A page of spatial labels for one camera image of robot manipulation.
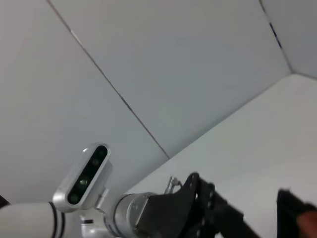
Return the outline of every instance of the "white wall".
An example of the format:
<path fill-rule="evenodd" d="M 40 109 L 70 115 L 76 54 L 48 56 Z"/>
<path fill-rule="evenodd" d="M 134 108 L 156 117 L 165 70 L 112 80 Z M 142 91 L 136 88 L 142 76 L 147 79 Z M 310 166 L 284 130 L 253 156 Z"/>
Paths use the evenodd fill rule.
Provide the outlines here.
<path fill-rule="evenodd" d="M 263 0 L 263 4 L 292 69 L 317 77 L 317 1 Z"/>
<path fill-rule="evenodd" d="M 52 0 L 170 157 L 289 74 L 254 0 Z"/>
<path fill-rule="evenodd" d="M 89 143 L 124 191 L 167 157 L 44 0 L 0 1 L 0 194 L 48 201 Z"/>

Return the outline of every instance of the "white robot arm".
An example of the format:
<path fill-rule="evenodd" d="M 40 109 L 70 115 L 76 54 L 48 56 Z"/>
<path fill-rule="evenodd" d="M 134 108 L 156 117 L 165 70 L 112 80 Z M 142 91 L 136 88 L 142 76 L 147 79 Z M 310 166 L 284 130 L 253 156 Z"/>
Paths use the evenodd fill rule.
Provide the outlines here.
<path fill-rule="evenodd" d="M 48 202 L 8 205 L 0 209 L 0 237 L 67 237 L 75 218 L 75 213 L 59 212 Z"/>

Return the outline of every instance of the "silver cylindrical joint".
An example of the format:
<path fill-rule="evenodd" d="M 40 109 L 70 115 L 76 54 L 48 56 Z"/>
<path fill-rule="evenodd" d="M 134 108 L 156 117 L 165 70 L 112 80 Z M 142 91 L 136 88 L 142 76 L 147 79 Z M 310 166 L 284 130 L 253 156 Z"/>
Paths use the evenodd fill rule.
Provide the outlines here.
<path fill-rule="evenodd" d="M 154 193 L 135 193 L 124 197 L 115 210 L 114 221 L 124 238 L 136 237 L 138 224 L 147 201 Z"/>

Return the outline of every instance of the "panel seam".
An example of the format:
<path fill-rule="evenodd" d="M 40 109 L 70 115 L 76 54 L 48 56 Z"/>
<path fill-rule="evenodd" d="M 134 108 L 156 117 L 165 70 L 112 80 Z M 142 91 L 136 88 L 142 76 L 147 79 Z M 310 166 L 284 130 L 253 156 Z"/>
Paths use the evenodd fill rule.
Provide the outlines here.
<path fill-rule="evenodd" d="M 158 147 L 162 150 L 162 152 L 167 156 L 168 159 L 170 157 L 166 153 L 166 151 L 161 147 L 161 145 L 158 143 L 158 141 L 155 139 L 155 137 L 152 135 L 152 133 L 149 131 L 149 129 L 144 125 L 144 123 L 141 121 L 141 119 L 136 115 L 136 113 L 132 110 L 130 105 L 126 102 L 126 100 L 122 97 L 122 95 L 118 92 L 118 90 L 114 87 L 114 85 L 110 82 L 110 80 L 107 78 L 103 70 L 99 67 L 99 65 L 96 63 L 94 58 L 89 54 L 89 52 L 86 50 L 86 48 L 83 46 L 83 44 L 80 42 L 79 38 L 76 36 L 76 34 L 71 30 L 70 26 L 67 24 L 65 19 L 61 16 L 61 14 L 58 12 L 56 7 L 53 5 L 51 0 L 47 0 L 48 4 L 50 5 L 51 9 L 54 11 L 54 13 L 58 16 L 58 18 L 61 20 L 63 25 L 66 27 L 66 29 L 70 32 L 72 37 L 75 39 L 77 44 L 80 46 L 80 48 L 84 51 L 86 56 L 91 60 L 91 62 L 95 65 L 95 67 L 98 69 L 98 71 L 102 74 L 106 82 L 110 84 L 110 86 L 113 88 L 113 90 L 116 92 L 116 94 L 120 97 L 122 102 L 126 105 L 126 107 L 130 110 L 130 112 L 134 115 L 134 117 L 139 121 L 139 123 L 142 125 L 142 127 L 146 130 L 146 132 L 150 135 L 150 137 L 153 139 L 153 141 L 158 145 Z"/>

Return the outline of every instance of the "black bracket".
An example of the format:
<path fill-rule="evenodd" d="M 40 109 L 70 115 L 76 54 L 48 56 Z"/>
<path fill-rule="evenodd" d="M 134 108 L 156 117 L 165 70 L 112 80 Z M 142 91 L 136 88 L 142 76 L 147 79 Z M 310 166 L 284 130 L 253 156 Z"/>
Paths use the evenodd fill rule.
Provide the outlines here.
<path fill-rule="evenodd" d="M 258 238 L 243 214 L 220 197 L 212 183 L 191 174 L 174 194 L 149 198 L 136 226 L 140 236 L 152 238 Z"/>

